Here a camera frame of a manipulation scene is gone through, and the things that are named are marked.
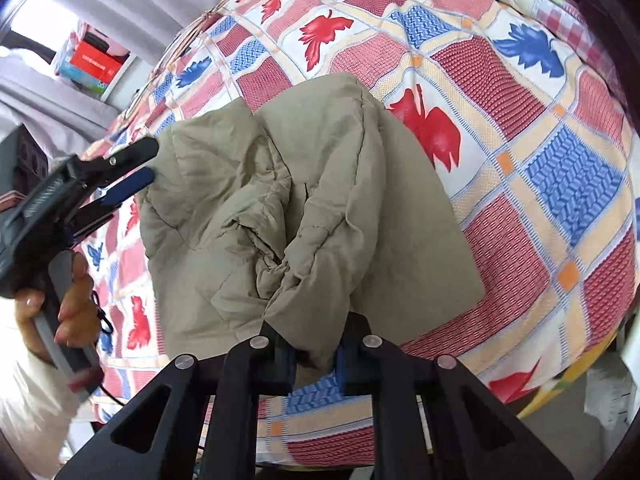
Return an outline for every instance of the bedspread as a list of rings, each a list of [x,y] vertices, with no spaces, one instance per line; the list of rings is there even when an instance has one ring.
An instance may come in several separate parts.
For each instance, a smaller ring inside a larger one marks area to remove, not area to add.
[[[528,411],[539,406],[608,344],[639,277],[634,132],[570,1],[225,0],[178,37],[87,156],[238,97],[256,110],[330,72],[356,75],[420,140],[486,288],[404,350],[456,355],[503,402],[529,394]],[[167,362],[138,223],[130,200],[84,244],[116,327],[100,342],[106,386],[123,399]],[[108,419],[114,405],[94,400]],[[372,460],[370,404],[343,399],[333,376],[262,403],[260,418],[258,462]]]

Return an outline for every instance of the bright window light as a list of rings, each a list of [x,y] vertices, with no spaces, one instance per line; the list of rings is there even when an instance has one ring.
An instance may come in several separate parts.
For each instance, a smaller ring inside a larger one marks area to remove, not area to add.
[[[78,17],[52,0],[27,0],[11,23],[11,30],[58,51]]]

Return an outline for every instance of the screw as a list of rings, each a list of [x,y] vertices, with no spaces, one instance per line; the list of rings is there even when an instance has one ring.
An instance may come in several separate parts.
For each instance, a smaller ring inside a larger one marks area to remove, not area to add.
[[[375,334],[364,336],[362,342],[367,348],[380,348],[382,346],[382,338]]]
[[[183,354],[176,358],[175,367],[178,368],[178,370],[186,370],[187,368],[191,368],[195,362],[193,356]]]
[[[269,339],[263,335],[257,335],[256,337],[251,338],[249,344],[251,345],[251,348],[260,350],[261,348],[267,348],[267,346],[269,346]]]
[[[436,362],[440,368],[444,368],[445,370],[453,370],[458,364],[456,358],[450,355],[441,355]]]

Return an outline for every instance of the red box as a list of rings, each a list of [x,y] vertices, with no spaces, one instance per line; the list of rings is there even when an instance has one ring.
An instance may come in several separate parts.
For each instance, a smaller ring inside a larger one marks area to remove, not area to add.
[[[113,57],[107,56],[84,41],[78,44],[70,63],[107,84],[113,81],[122,66]]]

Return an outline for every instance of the folded clothing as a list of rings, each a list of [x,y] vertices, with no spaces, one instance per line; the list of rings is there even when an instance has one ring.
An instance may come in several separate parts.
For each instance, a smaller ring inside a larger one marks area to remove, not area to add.
[[[171,357],[222,354],[266,320],[322,373],[350,309],[402,343],[484,295],[418,140],[351,75],[158,139],[138,203]]]

